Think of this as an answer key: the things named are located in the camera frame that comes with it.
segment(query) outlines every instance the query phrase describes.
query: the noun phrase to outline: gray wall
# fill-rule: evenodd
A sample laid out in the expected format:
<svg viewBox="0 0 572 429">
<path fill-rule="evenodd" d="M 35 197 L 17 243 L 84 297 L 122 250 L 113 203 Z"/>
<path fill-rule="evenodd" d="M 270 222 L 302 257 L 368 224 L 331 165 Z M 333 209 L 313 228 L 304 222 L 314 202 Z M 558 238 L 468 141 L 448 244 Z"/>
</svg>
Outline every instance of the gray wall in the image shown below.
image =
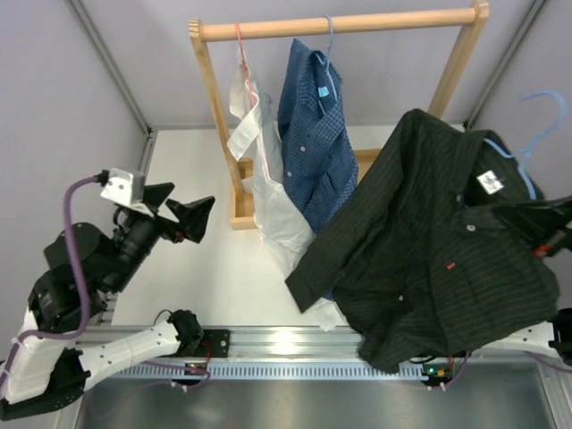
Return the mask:
<svg viewBox="0 0 572 429">
<path fill-rule="evenodd" d="M 0 358 L 46 270 L 73 181 L 134 165 L 143 135 L 62 0 L 0 2 Z M 73 217 L 110 224 L 112 207 L 85 189 Z M 0 428 L 46 427 L 47 417 Z"/>
<path fill-rule="evenodd" d="M 188 22 L 285 20 L 468 7 L 471 0 L 83 0 L 149 123 L 204 126 L 213 123 L 192 46 Z M 490 0 L 491 18 L 445 117 L 464 121 L 491 68 L 531 0 Z M 344 79 L 344 111 L 350 124 L 392 124 L 414 107 L 427 107 L 458 28 L 339 34 L 332 61 Z M 325 50 L 327 36 L 303 38 Z M 278 105 L 291 38 L 248 40 L 247 56 Z M 223 95 L 237 68 L 237 42 L 209 45 Z"/>
<path fill-rule="evenodd" d="M 551 89 L 568 101 L 570 114 L 558 130 L 541 140 L 528 172 L 548 198 L 572 194 L 572 2 L 552 0 L 528 34 L 507 74 L 480 118 L 478 128 L 500 133 L 516 150 L 556 120 L 556 103 L 548 97 L 519 102 L 533 92 Z M 572 307 L 572 254 L 549 261 L 560 280 L 560 304 Z"/>
</svg>

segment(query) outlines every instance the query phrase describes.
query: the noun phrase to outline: clothes hanger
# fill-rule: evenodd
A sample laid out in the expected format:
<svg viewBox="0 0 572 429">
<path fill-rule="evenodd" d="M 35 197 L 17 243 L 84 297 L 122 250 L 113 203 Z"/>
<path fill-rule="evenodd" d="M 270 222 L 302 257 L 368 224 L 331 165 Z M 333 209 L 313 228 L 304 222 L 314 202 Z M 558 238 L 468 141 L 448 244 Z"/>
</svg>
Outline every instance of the clothes hanger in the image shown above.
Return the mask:
<svg viewBox="0 0 572 429">
<path fill-rule="evenodd" d="M 242 45 L 242 36 L 240 33 L 240 23 L 239 22 L 234 23 L 234 29 L 236 31 L 236 38 L 239 41 L 241 65 L 242 65 L 242 68 L 244 68 L 244 72 L 247 75 L 248 93 L 250 94 L 250 104 L 252 104 L 252 107 L 254 107 L 255 104 L 257 103 L 257 100 L 256 100 L 256 98 L 254 96 L 254 92 L 252 90 L 252 83 L 250 82 L 250 69 L 247 66 L 247 59 L 246 59 L 246 56 L 244 55 L 244 46 Z"/>
<path fill-rule="evenodd" d="M 568 113 L 568 104 L 566 103 L 566 99 L 556 91 L 535 92 L 533 94 L 530 94 L 529 96 L 521 98 L 520 101 L 532 100 L 533 98 L 542 96 L 552 97 L 558 103 L 558 117 L 556 119 L 556 122 L 554 122 L 550 127 L 536 134 L 527 147 L 525 147 L 524 149 L 517 150 L 516 152 L 514 152 L 514 154 L 509 154 L 505 152 L 505 150 L 502 147 L 500 147 L 497 143 L 495 143 L 491 139 L 484 139 L 484 142 L 487 143 L 494 150 L 496 150 L 503 158 L 515 158 L 516 155 L 519 154 L 524 155 L 523 161 L 521 163 L 518 163 L 518 173 L 520 174 L 520 177 L 522 177 L 522 180 L 524 181 L 526 188 L 528 189 L 528 195 L 530 199 L 537 199 L 537 196 L 536 196 L 536 191 L 534 190 L 534 185 L 530 180 L 530 177 L 526 173 L 526 166 L 530 162 L 530 159 L 532 158 L 533 152 L 536 149 L 536 145 L 538 145 L 538 142 L 547 134 L 550 134 L 551 132 L 555 131 L 564 122 L 564 119 L 566 118 L 566 115 Z"/>
<path fill-rule="evenodd" d="M 330 15 L 324 15 L 324 17 L 326 18 L 326 20 L 328 20 L 328 25 L 330 26 L 330 43 L 328 44 L 328 48 L 325 51 L 325 60 L 318 53 L 315 53 L 315 57 L 320 62 L 320 64 L 324 66 L 325 75 L 327 76 L 328 80 L 330 81 L 330 85 L 332 87 L 333 97 L 337 101 L 338 100 L 338 92 L 336 91 L 336 87 L 333 84 L 332 75 L 330 74 L 330 53 L 332 51 L 332 46 L 333 46 L 333 22 L 332 22 L 332 17 Z M 330 90 L 328 89 L 328 87 L 319 87 L 318 88 L 319 98 L 328 97 L 329 95 L 330 95 Z M 320 109 L 322 110 L 322 114 L 325 115 L 324 107 L 322 106 L 322 103 L 320 102 L 319 98 L 318 98 L 318 104 L 320 105 Z"/>
</svg>

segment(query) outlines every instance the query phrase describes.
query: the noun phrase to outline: wooden clothes rack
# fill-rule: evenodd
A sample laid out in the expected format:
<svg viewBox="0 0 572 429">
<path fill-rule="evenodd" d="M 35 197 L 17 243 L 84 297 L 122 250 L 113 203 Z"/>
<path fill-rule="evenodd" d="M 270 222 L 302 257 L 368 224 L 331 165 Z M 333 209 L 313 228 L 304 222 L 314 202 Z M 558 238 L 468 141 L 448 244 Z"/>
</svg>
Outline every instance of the wooden clothes rack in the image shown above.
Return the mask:
<svg viewBox="0 0 572 429">
<path fill-rule="evenodd" d="M 427 112 L 441 117 L 449 104 L 455 87 L 473 52 L 484 24 L 489 17 L 489 4 L 475 0 L 466 9 L 439 11 L 377 13 L 369 15 L 332 17 L 335 33 L 383 31 L 390 29 L 423 29 L 431 27 L 461 26 L 457 41 L 450 53 L 437 89 Z M 326 18 L 291 21 L 248 22 L 240 24 L 240 36 L 251 38 L 287 38 L 328 34 L 330 24 Z M 216 83 L 215 70 L 208 53 L 208 42 L 237 40 L 235 24 L 203 25 L 200 20 L 189 23 L 190 40 L 197 56 L 198 66 L 206 85 L 214 122 L 223 146 L 224 157 L 232 180 L 231 225 L 235 230 L 254 229 L 254 203 L 252 195 L 242 188 L 242 179 L 252 175 L 252 162 L 234 159 L 226 144 L 230 133 L 221 94 Z M 381 149 L 356 150 L 359 177 L 363 177 Z"/>
</svg>

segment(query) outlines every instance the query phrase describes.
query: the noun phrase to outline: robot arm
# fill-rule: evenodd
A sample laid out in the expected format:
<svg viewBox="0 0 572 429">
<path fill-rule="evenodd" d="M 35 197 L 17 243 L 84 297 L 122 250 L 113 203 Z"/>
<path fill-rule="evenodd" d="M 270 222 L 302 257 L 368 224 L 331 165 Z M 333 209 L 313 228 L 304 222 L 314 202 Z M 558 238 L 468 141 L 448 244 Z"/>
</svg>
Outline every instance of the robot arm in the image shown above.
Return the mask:
<svg viewBox="0 0 572 429">
<path fill-rule="evenodd" d="M 89 223 L 71 228 L 85 276 L 89 317 L 105 310 L 102 293 L 123 291 L 160 238 L 173 243 L 200 242 L 215 202 L 210 197 L 183 205 L 167 199 L 174 185 L 145 186 L 145 177 L 139 172 L 112 169 L 96 177 L 105 185 L 102 197 L 119 208 L 112 238 Z M 165 200 L 177 223 L 158 215 Z M 125 215 L 121 223 L 120 212 Z M 168 320 L 129 338 L 74 349 L 81 331 L 81 299 L 65 239 L 61 233 L 45 249 L 49 270 L 34 285 L 13 351 L 0 365 L 2 420 L 64 408 L 123 369 L 150 358 L 192 353 L 203 338 L 195 315 L 178 310 Z"/>
</svg>

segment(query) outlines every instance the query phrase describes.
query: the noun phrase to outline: blue checkered shirt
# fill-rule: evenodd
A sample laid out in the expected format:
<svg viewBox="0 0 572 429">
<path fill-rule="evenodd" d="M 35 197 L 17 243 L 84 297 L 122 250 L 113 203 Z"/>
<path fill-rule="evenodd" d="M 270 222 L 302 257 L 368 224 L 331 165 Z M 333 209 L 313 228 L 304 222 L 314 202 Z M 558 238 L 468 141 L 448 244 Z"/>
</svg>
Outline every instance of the blue checkered shirt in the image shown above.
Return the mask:
<svg viewBox="0 0 572 429">
<path fill-rule="evenodd" d="M 317 234 L 358 185 L 341 102 L 341 77 L 298 39 L 278 106 L 284 188 Z"/>
</svg>

